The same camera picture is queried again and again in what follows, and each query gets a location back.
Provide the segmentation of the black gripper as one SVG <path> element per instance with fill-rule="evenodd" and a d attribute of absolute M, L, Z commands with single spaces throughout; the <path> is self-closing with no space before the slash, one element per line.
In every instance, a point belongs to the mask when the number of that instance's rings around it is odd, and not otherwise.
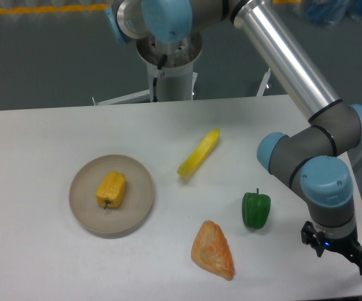
<path fill-rule="evenodd" d="M 330 228 L 306 221 L 301 229 L 301 241 L 321 257 L 325 250 L 343 255 L 359 267 L 362 276 L 362 246 L 358 242 L 356 223 Z"/>

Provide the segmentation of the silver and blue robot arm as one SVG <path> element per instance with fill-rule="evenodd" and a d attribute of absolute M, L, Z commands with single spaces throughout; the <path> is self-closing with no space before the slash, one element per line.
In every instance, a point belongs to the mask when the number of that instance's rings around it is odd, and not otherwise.
<path fill-rule="evenodd" d="M 362 246 L 354 215 L 353 181 L 339 156 L 362 144 L 362 106 L 346 105 L 267 1 L 114 1 L 105 14 L 116 40 L 136 41 L 147 64 L 150 100 L 192 99 L 191 65 L 200 32 L 230 19 L 243 30 L 292 98 L 309 127 L 280 132 L 259 144 L 261 165 L 304 200 L 311 220 L 302 242 L 317 255 L 332 251 L 359 267 Z"/>

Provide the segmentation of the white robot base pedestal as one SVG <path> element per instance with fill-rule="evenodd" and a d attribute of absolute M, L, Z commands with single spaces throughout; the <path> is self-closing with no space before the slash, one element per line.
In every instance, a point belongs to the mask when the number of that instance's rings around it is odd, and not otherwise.
<path fill-rule="evenodd" d="M 273 69 L 244 33 L 206 29 L 169 44 L 119 43 L 99 73 L 107 88 L 95 105 L 261 96 Z"/>

